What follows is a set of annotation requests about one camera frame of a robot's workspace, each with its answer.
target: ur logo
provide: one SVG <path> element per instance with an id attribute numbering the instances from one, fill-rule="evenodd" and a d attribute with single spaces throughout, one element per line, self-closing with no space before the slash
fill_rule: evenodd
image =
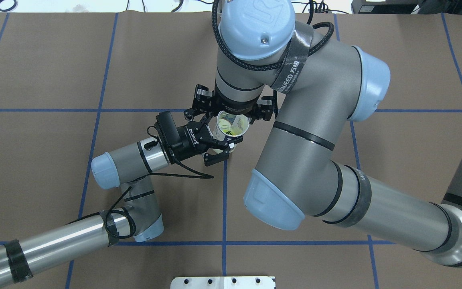
<path id="1" fill-rule="evenodd" d="M 244 15 L 265 24 L 273 24 L 285 4 L 282 0 L 249 0 Z"/>

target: black cable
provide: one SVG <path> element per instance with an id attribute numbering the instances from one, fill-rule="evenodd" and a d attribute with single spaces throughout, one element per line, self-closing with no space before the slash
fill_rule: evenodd
<path id="1" fill-rule="evenodd" d="M 272 96 L 272 106 L 274 107 L 274 116 L 277 118 L 277 113 L 279 113 L 279 109 L 277 108 L 277 90 L 274 90 L 274 95 Z"/>
<path id="2" fill-rule="evenodd" d="M 86 216 L 82 216 L 81 218 L 78 218 L 77 220 L 74 220 L 72 222 L 69 222 L 69 223 L 66 223 L 66 225 L 69 225 L 69 224 L 72 224 L 72 223 L 75 223 L 77 221 L 81 221 L 81 220 L 84 220 L 86 218 L 90 218 L 91 216 L 96 216 L 96 215 L 99 215 L 99 212 L 96 212 L 96 213 L 93 213 L 93 214 L 90 214 L 90 215 L 86 215 Z"/>
<path id="3" fill-rule="evenodd" d="M 345 11 L 334 10 L 334 9 L 331 9 L 331 10 L 324 10 L 324 11 L 322 11 L 321 13 L 327 13 L 327 12 L 341 12 L 341 13 L 345 13 L 345 14 L 350 14 L 350 13 L 345 12 Z"/>
<path id="4" fill-rule="evenodd" d="M 313 2 L 313 0 L 310 0 L 310 16 L 308 17 L 308 21 L 306 22 L 306 24 L 311 24 L 313 20 L 314 12 L 315 12 L 315 3 Z"/>
<path id="5" fill-rule="evenodd" d="M 1 9 L 0 7 L 0 11 L 1 12 L 8 12 L 8 11 L 12 11 L 15 7 L 17 7 L 17 0 L 13 0 L 13 5 L 12 7 L 8 8 L 8 9 Z"/>
<path id="6" fill-rule="evenodd" d="M 181 5 L 183 5 L 183 0 L 179 0 L 179 4 L 178 4 L 178 7 L 175 7 L 174 9 L 172 9 L 171 12 L 176 12 L 179 10 L 179 8 L 181 8 Z"/>
<path id="7" fill-rule="evenodd" d="M 248 69 L 250 71 L 270 71 L 272 69 L 278 69 L 281 67 L 282 62 L 277 62 L 274 64 L 267 64 L 267 65 L 252 65 L 245 63 L 244 61 L 236 58 L 225 46 L 224 40 L 220 36 L 219 28 L 217 25 L 217 8 L 219 5 L 220 0 L 215 0 L 213 2 L 213 6 L 211 7 L 211 27 L 213 28 L 213 34 L 215 35 L 215 40 L 220 47 L 222 53 L 231 60 L 234 64 L 240 66 L 241 68 Z M 317 29 L 320 27 L 328 27 L 329 30 L 327 31 L 326 35 L 312 48 L 310 48 L 310 52 L 308 56 L 313 55 L 315 52 L 319 51 L 330 39 L 332 33 L 334 33 L 334 25 L 331 22 L 321 22 L 318 24 L 314 24 L 313 28 Z"/>
<path id="8" fill-rule="evenodd" d="M 119 210 L 114 210 L 114 208 L 116 207 L 116 205 L 124 198 L 124 196 L 132 189 L 133 187 L 130 186 L 127 188 L 127 190 L 125 192 L 123 192 L 123 194 L 117 199 L 117 201 L 115 201 L 115 203 L 110 207 L 110 209 L 108 210 L 108 214 L 106 214 L 106 217 L 104 219 L 104 223 L 103 223 L 103 226 L 104 226 L 104 229 L 106 230 L 106 232 L 111 235 L 111 236 L 114 236 L 115 238 L 119 238 L 119 239 L 123 239 L 123 238 L 130 238 L 131 236 L 133 236 L 136 232 L 136 224 L 133 220 L 133 218 L 130 216 L 130 213 L 126 212 L 126 211 L 119 211 Z M 114 233 L 110 232 L 110 230 L 108 229 L 108 218 L 110 217 L 110 214 L 119 214 L 121 216 L 124 216 L 127 220 L 128 220 L 128 224 L 130 225 L 130 234 L 126 235 L 126 236 L 121 236 L 121 235 L 115 235 Z"/>

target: white paper cup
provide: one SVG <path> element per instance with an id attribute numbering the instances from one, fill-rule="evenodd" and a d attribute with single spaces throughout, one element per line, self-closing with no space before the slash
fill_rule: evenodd
<path id="1" fill-rule="evenodd" d="M 249 118 L 240 114 L 234 115 L 226 112 L 220 112 L 217 115 L 217 124 L 213 130 L 213 138 L 218 140 L 232 140 L 242 136 L 249 129 Z M 233 152 L 236 144 L 230 143 L 229 147 Z M 223 150 L 213 149 L 216 153 L 221 153 Z"/>

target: silver metal tube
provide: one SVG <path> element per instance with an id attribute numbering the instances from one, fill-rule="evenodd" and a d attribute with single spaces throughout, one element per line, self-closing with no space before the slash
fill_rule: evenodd
<path id="1" fill-rule="evenodd" d="M 372 201 L 352 228 L 419 251 L 440 247 L 447 239 L 447 216 L 437 205 L 421 201 L 369 178 Z"/>
<path id="2" fill-rule="evenodd" d="M 125 217 L 112 214 L 117 231 L 130 233 Z M 65 225 L 49 232 L 20 241 L 31 273 L 38 274 L 79 256 L 108 246 L 108 234 L 101 216 Z M 0 246 L 0 288 L 13 284 L 6 249 Z"/>

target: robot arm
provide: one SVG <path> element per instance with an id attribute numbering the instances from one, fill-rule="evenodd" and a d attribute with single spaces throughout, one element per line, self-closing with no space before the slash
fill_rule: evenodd
<path id="1" fill-rule="evenodd" d="M 134 235 L 137 242 L 143 242 L 160 235 L 162 216 L 150 177 L 123 184 L 121 189 L 125 192 L 130 186 L 122 208 L 101 211 L 49 232 L 0 246 L 0 288 L 24 282 L 42 271 L 113 246 L 119 242 L 118 236 Z"/>
<path id="2" fill-rule="evenodd" d="M 360 48 L 334 40 L 301 57 L 298 49 L 308 40 L 308 26 L 292 24 L 286 16 L 293 14 L 290 7 L 287 1 L 267 6 L 239 0 L 223 7 L 219 31 L 225 44 L 218 54 L 215 91 L 227 104 L 224 109 L 246 113 L 265 84 L 286 93 L 253 170 L 246 208 L 280 229 L 294 230 L 305 215 L 317 216 L 422 251 L 441 265 L 462 266 L 462 164 L 438 205 L 330 160 L 345 122 L 366 119 L 383 100 L 389 68 Z M 310 38 L 314 47 L 324 36 L 314 32 Z M 282 65 L 251 70 L 226 50 L 255 68 Z"/>

